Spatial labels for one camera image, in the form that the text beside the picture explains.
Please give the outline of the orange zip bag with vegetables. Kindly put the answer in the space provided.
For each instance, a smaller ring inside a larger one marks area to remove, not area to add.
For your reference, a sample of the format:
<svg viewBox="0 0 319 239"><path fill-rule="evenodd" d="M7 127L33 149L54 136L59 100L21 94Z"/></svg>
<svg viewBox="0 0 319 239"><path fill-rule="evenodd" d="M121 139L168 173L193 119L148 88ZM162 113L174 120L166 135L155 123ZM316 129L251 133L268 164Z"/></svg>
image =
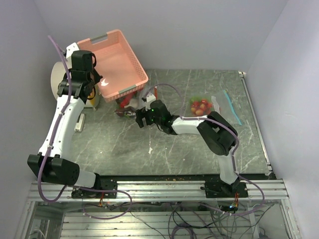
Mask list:
<svg viewBox="0 0 319 239"><path fill-rule="evenodd" d="M119 99L116 99L116 103L118 105L117 109L114 110L114 113L123 118L135 118L136 110L146 107L146 109L150 108L151 103L143 103L142 97L146 96L148 93L153 93L158 99L158 87L152 88L143 88L132 93L129 93Z"/></svg>

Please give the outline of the pink perforated plastic basket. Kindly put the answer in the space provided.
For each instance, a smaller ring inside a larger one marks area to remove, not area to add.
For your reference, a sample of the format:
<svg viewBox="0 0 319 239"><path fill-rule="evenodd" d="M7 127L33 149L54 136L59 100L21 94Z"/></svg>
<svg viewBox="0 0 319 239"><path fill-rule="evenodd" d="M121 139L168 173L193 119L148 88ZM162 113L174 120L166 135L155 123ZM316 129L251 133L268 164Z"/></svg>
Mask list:
<svg viewBox="0 0 319 239"><path fill-rule="evenodd" d="M120 30L81 40L77 45L95 54L95 69L102 75L98 88L106 102L141 90L148 82L144 68Z"/></svg>

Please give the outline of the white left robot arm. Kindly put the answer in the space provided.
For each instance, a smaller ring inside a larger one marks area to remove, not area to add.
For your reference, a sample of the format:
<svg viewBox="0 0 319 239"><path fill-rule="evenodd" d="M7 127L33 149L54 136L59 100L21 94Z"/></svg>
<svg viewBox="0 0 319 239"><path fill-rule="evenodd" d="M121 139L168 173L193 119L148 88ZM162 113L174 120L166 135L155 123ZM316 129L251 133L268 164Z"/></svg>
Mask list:
<svg viewBox="0 0 319 239"><path fill-rule="evenodd" d="M71 64L57 88L57 105L52 124L39 152L28 157L27 164L38 183L84 187L91 198L101 194L99 175L80 169L70 161L72 136L86 102L96 94L101 75L95 70L96 56L81 50L76 43L67 47L66 59Z"/></svg>

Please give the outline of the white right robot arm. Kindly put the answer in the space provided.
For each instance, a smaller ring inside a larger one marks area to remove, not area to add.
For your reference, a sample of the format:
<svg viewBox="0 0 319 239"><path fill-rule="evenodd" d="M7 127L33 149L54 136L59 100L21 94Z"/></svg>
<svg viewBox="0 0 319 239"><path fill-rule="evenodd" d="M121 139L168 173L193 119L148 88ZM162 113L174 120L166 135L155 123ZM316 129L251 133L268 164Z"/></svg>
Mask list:
<svg viewBox="0 0 319 239"><path fill-rule="evenodd" d="M155 100L136 110L136 122L140 128L144 124L156 124L161 131L170 135L200 135L208 148L220 156L220 193L231 197L237 192L240 181L235 162L235 151L239 145L238 133L219 113L211 112L202 117L175 116L161 100Z"/></svg>

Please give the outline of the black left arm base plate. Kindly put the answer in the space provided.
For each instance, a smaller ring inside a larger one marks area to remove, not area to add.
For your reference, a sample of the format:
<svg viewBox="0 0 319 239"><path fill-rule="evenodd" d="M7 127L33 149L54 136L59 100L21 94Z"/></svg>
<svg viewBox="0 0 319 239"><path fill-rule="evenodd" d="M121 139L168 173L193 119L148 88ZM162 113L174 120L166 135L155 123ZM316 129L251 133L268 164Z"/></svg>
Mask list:
<svg viewBox="0 0 319 239"><path fill-rule="evenodd" d="M117 195L118 184L113 180L102 180L96 188L74 187L72 199L114 199Z"/></svg>

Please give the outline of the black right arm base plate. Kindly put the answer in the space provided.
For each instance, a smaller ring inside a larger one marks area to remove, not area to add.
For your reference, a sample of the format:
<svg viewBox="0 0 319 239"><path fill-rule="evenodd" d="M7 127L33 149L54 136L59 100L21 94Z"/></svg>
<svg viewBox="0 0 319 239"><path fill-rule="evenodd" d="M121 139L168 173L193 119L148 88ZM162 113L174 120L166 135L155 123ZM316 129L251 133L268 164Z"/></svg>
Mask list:
<svg viewBox="0 0 319 239"><path fill-rule="evenodd" d="M246 184L237 182L232 185L221 181L207 181L200 187L205 192L206 198L247 198L248 190Z"/></svg>

